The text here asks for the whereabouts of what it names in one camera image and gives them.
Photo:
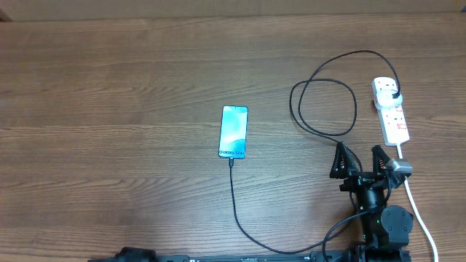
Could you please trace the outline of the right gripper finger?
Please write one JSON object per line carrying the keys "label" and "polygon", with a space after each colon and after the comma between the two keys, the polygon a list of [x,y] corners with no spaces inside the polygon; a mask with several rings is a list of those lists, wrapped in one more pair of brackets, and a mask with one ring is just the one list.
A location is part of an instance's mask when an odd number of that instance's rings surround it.
{"label": "right gripper finger", "polygon": [[373,146],[371,150],[373,158],[373,172],[392,170],[391,166],[388,165],[390,158],[380,145]]}
{"label": "right gripper finger", "polygon": [[333,179],[345,179],[358,171],[350,150],[342,143],[336,144],[334,161],[329,174]]}

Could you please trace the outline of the Samsung Galaxy smartphone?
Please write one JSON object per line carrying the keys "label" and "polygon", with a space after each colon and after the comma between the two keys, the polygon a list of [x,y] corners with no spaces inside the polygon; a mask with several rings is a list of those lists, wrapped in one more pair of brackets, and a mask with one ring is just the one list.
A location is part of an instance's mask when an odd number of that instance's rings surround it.
{"label": "Samsung Galaxy smartphone", "polygon": [[248,112],[246,106],[224,106],[222,108],[218,146],[218,155],[221,158],[245,158]]}

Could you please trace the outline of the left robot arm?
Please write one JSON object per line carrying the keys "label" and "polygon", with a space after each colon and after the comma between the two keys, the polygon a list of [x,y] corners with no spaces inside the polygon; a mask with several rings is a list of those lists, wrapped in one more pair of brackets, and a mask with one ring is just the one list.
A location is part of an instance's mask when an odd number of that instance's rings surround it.
{"label": "left robot arm", "polygon": [[136,247],[123,247],[114,258],[117,262],[158,262],[154,250]]}

